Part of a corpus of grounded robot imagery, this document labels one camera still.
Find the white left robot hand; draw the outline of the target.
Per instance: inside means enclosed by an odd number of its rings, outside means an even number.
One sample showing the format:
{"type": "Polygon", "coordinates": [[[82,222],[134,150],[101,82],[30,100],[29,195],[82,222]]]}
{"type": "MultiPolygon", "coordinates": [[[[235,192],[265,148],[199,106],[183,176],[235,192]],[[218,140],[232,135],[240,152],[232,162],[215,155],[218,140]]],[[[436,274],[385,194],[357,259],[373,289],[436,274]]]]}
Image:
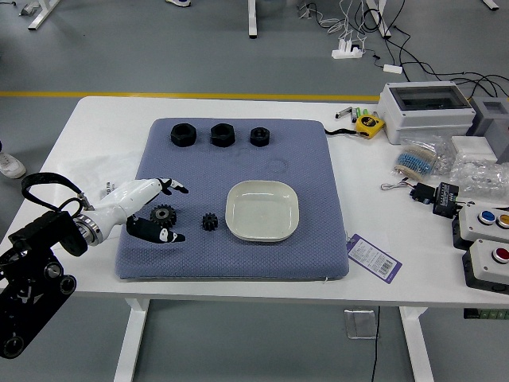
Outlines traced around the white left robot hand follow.
{"type": "Polygon", "coordinates": [[[101,244],[115,225],[122,224],[132,236],[145,241],[156,244],[182,242],[185,236],[134,216],[159,193],[170,195],[172,189],[181,193],[188,192],[180,182],[173,179],[129,181],[104,197],[96,206],[85,209],[74,221],[91,246],[101,244]]]}

